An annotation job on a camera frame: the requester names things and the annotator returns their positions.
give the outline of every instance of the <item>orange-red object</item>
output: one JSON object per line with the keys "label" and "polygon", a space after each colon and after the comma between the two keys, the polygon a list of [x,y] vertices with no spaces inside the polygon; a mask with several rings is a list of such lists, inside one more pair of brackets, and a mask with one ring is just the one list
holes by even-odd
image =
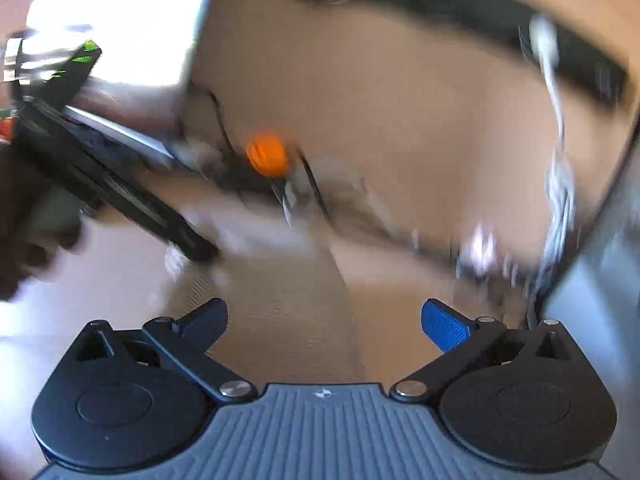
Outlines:
{"label": "orange-red object", "polygon": [[15,117],[8,117],[0,120],[0,139],[11,142],[14,136]]}
{"label": "orange-red object", "polygon": [[289,155],[284,142],[275,134],[260,134],[244,149],[254,170],[268,178],[280,178],[289,171]]}

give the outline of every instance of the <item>gray ribbed panel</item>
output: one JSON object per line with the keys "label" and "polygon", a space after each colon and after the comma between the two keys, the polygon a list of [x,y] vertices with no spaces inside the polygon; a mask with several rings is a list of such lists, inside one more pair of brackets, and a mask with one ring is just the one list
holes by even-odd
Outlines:
{"label": "gray ribbed panel", "polygon": [[[52,466],[39,480],[104,479]],[[272,384],[251,403],[222,408],[191,448],[118,480],[609,480],[589,464],[533,475],[465,452],[430,410],[386,398],[376,384]]]}

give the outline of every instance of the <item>dark hand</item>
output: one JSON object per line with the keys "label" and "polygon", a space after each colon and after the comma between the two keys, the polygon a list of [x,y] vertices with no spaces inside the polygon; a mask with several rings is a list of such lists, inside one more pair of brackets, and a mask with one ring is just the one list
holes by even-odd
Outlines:
{"label": "dark hand", "polygon": [[56,189],[33,164],[9,145],[0,144],[0,301],[11,299],[20,282],[46,268],[58,246],[68,249],[79,240],[77,208],[57,226],[34,225],[34,215],[43,206],[47,217],[55,216],[50,211],[52,193]]}

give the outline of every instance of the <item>metal screw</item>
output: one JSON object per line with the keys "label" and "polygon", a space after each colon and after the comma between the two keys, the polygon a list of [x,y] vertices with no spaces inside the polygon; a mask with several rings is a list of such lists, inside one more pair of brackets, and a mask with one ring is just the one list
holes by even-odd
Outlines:
{"label": "metal screw", "polygon": [[427,385],[420,381],[401,381],[396,384],[396,392],[403,397],[420,397],[427,390]]}
{"label": "metal screw", "polygon": [[229,381],[220,386],[220,393],[225,397],[244,397],[251,391],[247,381]]}

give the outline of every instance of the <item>white cable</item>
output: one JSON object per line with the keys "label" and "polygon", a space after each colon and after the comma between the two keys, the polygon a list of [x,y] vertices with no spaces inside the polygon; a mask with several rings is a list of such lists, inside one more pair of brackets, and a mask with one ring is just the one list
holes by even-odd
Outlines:
{"label": "white cable", "polygon": [[545,16],[539,14],[533,16],[529,23],[529,35],[533,54],[540,62],[558,122],[558,145],[554,147],[551,166],[546,174],[545,188],[551,223],[535,283],[535,292],[538,293],[549,285],[554,269],[564,252],[567,233],[574,227],[575,183],[574,173],[564,156],[564,114],[555,74],[559,60],[556,28]]}

